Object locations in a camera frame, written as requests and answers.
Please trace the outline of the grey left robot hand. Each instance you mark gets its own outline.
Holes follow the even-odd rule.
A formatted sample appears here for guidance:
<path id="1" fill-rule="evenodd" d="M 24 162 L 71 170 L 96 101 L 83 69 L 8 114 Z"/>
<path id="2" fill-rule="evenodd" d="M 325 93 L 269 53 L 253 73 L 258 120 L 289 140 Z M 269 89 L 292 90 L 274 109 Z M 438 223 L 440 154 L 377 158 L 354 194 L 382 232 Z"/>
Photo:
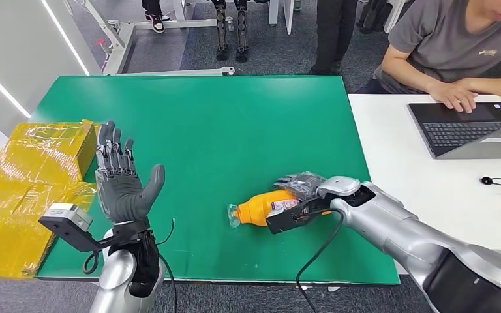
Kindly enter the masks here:
<path id="1" fill-rule="evenodd" d="M 121 142 L 122 131 L 113 121 L 99 126 L 95 179 L 100 207 L 112 223 L 143 220 L 149 214 L 165 182 L 165 169 L 155 164 L 143 185 L 135 166 L 134 140 Z"/>

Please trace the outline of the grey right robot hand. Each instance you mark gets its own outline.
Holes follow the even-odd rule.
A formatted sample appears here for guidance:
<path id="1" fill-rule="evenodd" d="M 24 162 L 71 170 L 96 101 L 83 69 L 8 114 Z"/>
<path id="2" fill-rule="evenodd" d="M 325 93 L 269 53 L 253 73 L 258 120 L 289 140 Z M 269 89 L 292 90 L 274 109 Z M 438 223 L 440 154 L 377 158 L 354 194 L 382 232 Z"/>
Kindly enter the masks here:
<path id="1" fill-rule="evenodd" d="M 299 200 L 308 200 L 317 197 L 317 189 L 324 181 L 326 178 L 304 171 L 279 177 L 273 183 L 273 188 L 285 190 Z"/>

